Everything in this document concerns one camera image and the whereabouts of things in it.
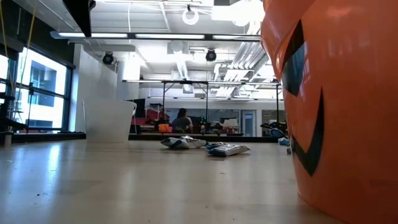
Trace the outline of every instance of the black speaker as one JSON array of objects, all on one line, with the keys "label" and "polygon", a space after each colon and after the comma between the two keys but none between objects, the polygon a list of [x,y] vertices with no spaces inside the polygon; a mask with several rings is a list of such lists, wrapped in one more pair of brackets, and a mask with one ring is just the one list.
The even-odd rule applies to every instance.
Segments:
[{"label": "black speaker", "polygon": [[207,51],[206,61],[214,62],[216,60],[216,58],[217,58],[217,54],[216,54],[216,52],[214,50],[210,49],[210,50]]},{"label": "black speaker", "polygon": [[105,65],[112,65],[114,63],[115,59],[113,57],[113,52],[105,52],[104,58],[102,58],[102,62]]}]

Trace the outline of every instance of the ceiling light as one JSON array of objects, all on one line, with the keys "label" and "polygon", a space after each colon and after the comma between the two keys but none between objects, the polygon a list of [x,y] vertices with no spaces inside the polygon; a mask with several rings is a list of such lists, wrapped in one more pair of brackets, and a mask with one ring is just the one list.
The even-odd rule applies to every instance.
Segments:
[{"label": "ceiling light", "polygon": [[203,40],[204,35],[200,34],[136,34],[137,39],[189,39]]},{"label": "ceiling light", "polygon": [[[193,17],[191,19],[188,19],[187,13],[188,12],[193,12]],[[184,12],[182,13],[182,21],[188,25],[195,25],[199,21],[199,13],[195,9],[191,9],[190,11],[188,9],[185,9]]]},{"label": "ceiling light", "polygon": [[[83,33],[73,33],[73,32],[61,32],[59,33],[61,37],[85,37]],[[96,33],[91,35],[92,38],[128,38],[127,34],[112,34],[112,33]]]},{"label": "ceiling light", "polygon": [[241,40],[241,41],[260,41],[260,35],[213,35],[215,40]]},{"label": "ceiling light", "polygon": [[240,85],[241,82],[209,82],[209,84],[225,84],[225,85]]},{"label": "ceiling light", "polygon": [[160,80],[123,80],[123,82],[131,83],[162,83]]}]

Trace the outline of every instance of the fluorescent light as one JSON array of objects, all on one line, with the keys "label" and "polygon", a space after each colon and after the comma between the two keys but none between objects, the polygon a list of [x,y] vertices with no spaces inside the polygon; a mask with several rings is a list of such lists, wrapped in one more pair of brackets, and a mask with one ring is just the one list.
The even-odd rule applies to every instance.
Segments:
[{"label": "fluorescent light", "polygon": [[240,85],[241,82],[209,82],[209,84]]},{"label": "fluorescent light", "polygon": [[160,80],[123,80],[124,82],[131,83],[162,83]]},{"label": "fluorescent light", "polygon": [[213,35],[215,40],[261,40],[260,35]]},{"label": "fluorescent light", "polygon": [[136,34],[137,39],[201,39],[205,38],[200,34]]},{"label": "fluorescent light", "polygon": [[[83,33],[73,33],[73,32],[61,32],[59,33],[61,37],[86,37]],[[107,34],[107,33],[93,33],[91,34],[93,38],[128,38],[127,34]]]}]

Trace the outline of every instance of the white wall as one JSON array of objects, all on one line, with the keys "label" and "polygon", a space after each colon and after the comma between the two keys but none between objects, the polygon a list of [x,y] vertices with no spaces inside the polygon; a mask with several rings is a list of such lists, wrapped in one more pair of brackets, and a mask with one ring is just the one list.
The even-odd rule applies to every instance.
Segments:
[{"label": "white wall", "polygon": [[116,99],[118,76],[104,66],[100,58],[85,52],[81,44],[75,45],[72,92],[70,105],[70,131],[85,131],[83,100],[87,98]]},{"label": "white wall", "polygon": [[122,82],[124,75],[125,62],[118,63],[118,86],[117,95],[118,100],[135,100],[138,99],[139,83],[124,83]]}]

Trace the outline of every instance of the dark hair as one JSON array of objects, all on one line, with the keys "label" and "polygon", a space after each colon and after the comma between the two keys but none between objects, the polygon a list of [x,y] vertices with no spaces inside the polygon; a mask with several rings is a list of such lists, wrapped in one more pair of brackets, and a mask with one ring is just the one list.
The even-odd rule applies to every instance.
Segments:
[{"label": "dark hair", "polygon": [[185,117],[186,114],[187,114],[187,110],[185,108],[180,108],[180,110],[178,111],[177,118]]}]

